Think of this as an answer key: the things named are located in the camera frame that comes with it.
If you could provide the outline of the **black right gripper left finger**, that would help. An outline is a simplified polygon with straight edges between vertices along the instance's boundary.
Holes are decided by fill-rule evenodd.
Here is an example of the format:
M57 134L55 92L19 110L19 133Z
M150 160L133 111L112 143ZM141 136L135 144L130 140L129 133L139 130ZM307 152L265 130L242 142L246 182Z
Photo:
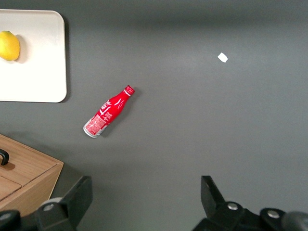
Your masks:
M38 230L76 231L92 200L92 178L83 176L63 197L41 204L36 211Z

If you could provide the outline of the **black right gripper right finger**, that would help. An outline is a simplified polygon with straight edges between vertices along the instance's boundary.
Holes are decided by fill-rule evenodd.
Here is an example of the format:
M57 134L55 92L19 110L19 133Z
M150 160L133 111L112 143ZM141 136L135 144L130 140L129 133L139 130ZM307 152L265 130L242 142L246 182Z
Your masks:
M210 176L201 177L201 202L206 217L194 231L282 231L286 212L264 208L254 214L240 204L226 201Z

